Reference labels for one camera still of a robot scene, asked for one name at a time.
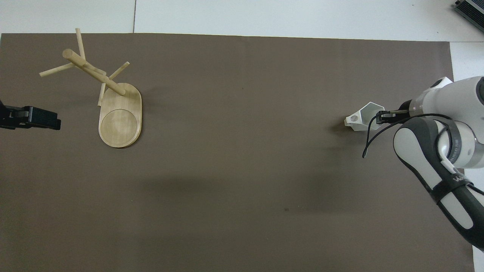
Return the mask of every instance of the black strap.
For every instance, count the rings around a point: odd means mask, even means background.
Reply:
[[[438,203],[455,188],[467,185],[468,183],[470,183],[470,180],[468,180],[466,176],[461,173],[455,173],[447,176],[447,178],[435,185],[432,191],[430,191],[430,195],[435,203]]]

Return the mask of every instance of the white floor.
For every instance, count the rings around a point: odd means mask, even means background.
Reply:
[[[484,75],[484,32],[454,0],[0,0],[0,33],[189,33],[448,41],[454,79]],[[484,188],[484,170],[466,171]],[[474,250],[476,272],[484,254]]]

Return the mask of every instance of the wooden peg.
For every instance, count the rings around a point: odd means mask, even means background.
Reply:
[[[67,69],[72,68],[72,67],[75,67],[75,65],[72,64],[72,63],[68,63],[68,64],[64,64],[64,65],[56,67],[56,68],[52,68],[52,69],[47,70],[47,71],[40,72],[39,75],[41,77],[44,77],[44,76],[48,76],[48,75],[51,75],[51,74],[55,74],[55,73],[60,72],[60,71],[67,70]]]
[[[121,73],[126,67],[128,67],[129,62],[125,62],[123,65],[121,65],[120,68],[118,68],[112,75],[109,76],[109,79],[114,79],[117,75]]]
[[[94,77],[101,83],[106,83],[106,86],[108,86],[110,89],[112,89],[114,92],[117,94],[123,96],[126,93],[126,90],[123,89],[121,86],[119,86],[116,82],[112,81],[109,79],[109,77],[99,74],[91,69],[88,69],[84,67],[84,64],[88,63],[85,59],[81,58],[80,55],[76,54],[74,51],[71,49],[66,49],[62,52],[62,56],[65,59],[68,59],[70,62],[72,62],[75,66],[81,68],[84,72],[88,73],[90,76]]]
[[[109,79],[114,79],[117,75],[121,73],[122,70],[124,70],[126,67],[128,67],[129,62],[125,62],[123,65],[121,65],[120,68],[118,68],[112,75],[109,76]],[[103,102],[103,97],[104,97],[104,92],[106,91],[106,84],[103,83],[101,84],[101,92],[99,93],[99,100],[97,101],[97,105],[101,106]]]
[[[101,84],[101,92],[99,93],[99,99],[97,100],[97,105],[101,106],[103,103],[104,91],[106,90],[106,83]]]
[[[81,29],[76,28],[77,44],[79,45],[79,54],[81,58],[86,59],[86,54],[84,53],[84,45],[82,44]]]

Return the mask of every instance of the wooden base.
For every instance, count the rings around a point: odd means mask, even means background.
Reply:
[[[104,93],[99,114],[99,136],[109,146],[133,144],[141,133],[141,94],[131,84],[118,83],[126,90],[121,96],[111,89]]]

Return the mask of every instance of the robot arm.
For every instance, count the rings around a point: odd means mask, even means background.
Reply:
[[[454,167],[474,155],[462,148],[469,133],[461,122],[416,117],[398,129],[393,147],[457,231],[484,250],[484,195]]]
[[[393,138],[398,158],[457,231],[484,252],[484,192],[457,170],[484,167],[484,77],[443,77],[392,112],[375,118],[393,125],[406,121]],[[436,114],[452,120],[420,117]]]

